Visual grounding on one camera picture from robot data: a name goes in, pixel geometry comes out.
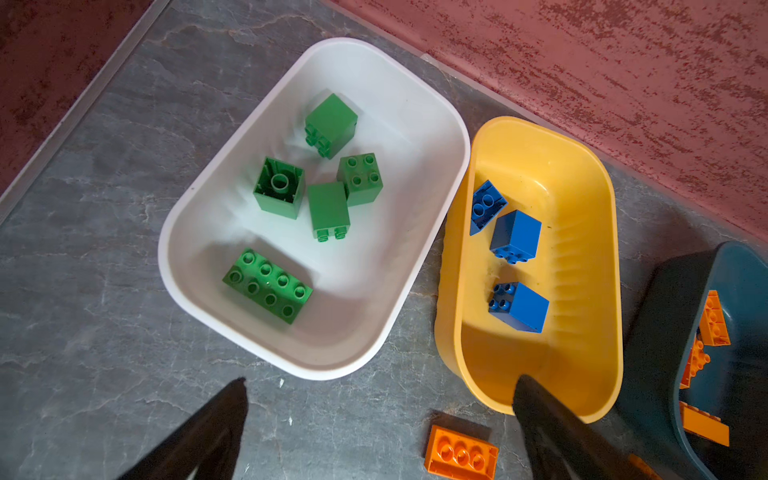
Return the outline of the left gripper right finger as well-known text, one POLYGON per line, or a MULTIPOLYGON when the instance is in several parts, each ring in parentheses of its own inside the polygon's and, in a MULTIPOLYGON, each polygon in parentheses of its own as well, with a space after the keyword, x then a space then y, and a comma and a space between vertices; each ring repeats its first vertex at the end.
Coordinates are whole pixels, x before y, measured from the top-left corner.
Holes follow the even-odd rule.
POLYGON ((529 375, 517 381, 513 410, 534 479, 647 479, 529 375))

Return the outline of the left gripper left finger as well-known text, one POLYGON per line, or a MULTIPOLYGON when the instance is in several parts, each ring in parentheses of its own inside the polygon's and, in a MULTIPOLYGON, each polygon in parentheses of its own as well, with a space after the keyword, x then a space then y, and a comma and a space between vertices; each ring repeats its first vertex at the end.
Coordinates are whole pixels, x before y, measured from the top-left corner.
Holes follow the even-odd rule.
POLYGON ((123 479, 231 479, 248 414, 243 377, 227 384, 123 479))

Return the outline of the orange lego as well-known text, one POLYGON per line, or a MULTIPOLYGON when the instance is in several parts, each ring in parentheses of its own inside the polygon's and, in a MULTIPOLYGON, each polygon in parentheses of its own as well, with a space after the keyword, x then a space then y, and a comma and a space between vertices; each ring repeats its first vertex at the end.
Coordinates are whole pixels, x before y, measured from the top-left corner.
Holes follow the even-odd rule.
POLYGON ((448 479, 493 480, 499 449, 438 425, 431 427, 425 454, 428 473, 448 479))
POLYGON ((710 362, 711 357, 704 351, 704 343, 697 336, 689 352, 679 388, 688 389, 696 375, 710 362))
POLYGON ((685 432, 697 435, 725 447, 730 446, 730 429, 719 417, 704 412, 686 402, 679 402, 685 432))
POLYGON ((635 454, 630 454, 628 459, 637 469, 639 469, 646 476, 647 479, 662 480, 662 478, 639 456, 635 454))
POLYGON ((699 332, 705 346, 731 345, 724 312, 716 290, 710 290, 707 294, 705 308, 699 321, 699 332))

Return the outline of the blue lego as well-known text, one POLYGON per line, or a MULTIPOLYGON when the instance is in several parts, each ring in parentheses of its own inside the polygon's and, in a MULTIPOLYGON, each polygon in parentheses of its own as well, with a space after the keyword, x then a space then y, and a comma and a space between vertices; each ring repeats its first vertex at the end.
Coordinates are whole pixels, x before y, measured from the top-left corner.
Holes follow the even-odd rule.
POLYGON ((521 282, 493 287, 489 313, 521 332, 541 333, 550 302, 521 282))
POLYGON ((542 223, 515 210, 500 217, 490 243, 490 251, 509 264, 527 262, 536 257, 542 223))
POLYGON ((477 235, 484 230, 507 204, 505 197, 492 182, 486 180, 472 197, 470 235, 477 235))

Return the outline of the green long lego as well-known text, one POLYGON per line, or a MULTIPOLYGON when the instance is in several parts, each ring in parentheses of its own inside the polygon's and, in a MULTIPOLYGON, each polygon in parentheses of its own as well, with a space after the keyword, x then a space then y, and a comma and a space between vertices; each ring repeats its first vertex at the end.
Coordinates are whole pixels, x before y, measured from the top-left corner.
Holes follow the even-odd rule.
POLYGON ((313 289, 253 249, 245 249, 222 281, 291 325, 313 289))

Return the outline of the green lego small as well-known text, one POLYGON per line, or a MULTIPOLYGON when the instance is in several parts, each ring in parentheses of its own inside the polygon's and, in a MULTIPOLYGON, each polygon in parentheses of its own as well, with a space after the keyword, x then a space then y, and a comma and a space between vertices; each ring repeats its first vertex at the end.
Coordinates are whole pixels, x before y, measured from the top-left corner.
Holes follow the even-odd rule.
POLYGON ((317 241, 326 242, 331 238, 343 240, 351 225, 343 183, 310 185, 308 202, 313 235, 317 241))

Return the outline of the green lego cluster top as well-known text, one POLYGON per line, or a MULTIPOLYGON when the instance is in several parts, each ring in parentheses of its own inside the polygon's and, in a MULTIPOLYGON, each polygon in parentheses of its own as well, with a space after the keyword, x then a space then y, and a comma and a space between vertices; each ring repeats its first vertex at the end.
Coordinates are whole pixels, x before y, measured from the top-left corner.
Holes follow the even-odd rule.
POLYGON ((302 168, 266 157, 253 195, 263 211, 296 220, 304 187, 305 172, 302 168))

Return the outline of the green lego cluster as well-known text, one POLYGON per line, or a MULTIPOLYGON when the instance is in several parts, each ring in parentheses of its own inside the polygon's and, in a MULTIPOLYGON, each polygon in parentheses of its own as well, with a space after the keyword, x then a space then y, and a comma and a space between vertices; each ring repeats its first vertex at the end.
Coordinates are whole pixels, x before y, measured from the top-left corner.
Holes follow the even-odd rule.
POLYGON ((349 207, 372 203, 383 188, 380 169, 373 152, 342 157, 337 172, 349 207))
POLYGON ((304 187, 305 172, 302 168, 266 157, 253 195, 263 211, 296 220, 304 187))

